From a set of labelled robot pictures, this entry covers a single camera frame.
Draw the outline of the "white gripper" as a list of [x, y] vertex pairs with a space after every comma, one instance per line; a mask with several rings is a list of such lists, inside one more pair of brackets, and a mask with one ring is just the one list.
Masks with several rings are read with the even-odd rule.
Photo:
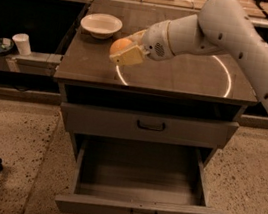
[[[174, 56], [169, 45], [169, 24], [169, 20], [153, 24], [146, 31], [141, 30], [129, 35], [128, 39], [136, 42], [137, 45], [143, 44], [149, 58], [155, 61], [168, 60]], [[117, 65], [129, 66], [142, 63], [145, 55], [139, 46], [132, 45], [114, 52], [109, 58]]]

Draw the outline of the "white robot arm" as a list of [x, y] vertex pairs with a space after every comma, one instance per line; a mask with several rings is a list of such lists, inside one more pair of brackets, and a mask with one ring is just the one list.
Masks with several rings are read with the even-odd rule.
[[200, 13], [153, 24], [115, 41], [110, 60], [117, 65], [163, 61], [177, 55], [228, 53], [248, 78], [268, 113], [268, 43], [255, 31], [236, 0], [208, 0]]

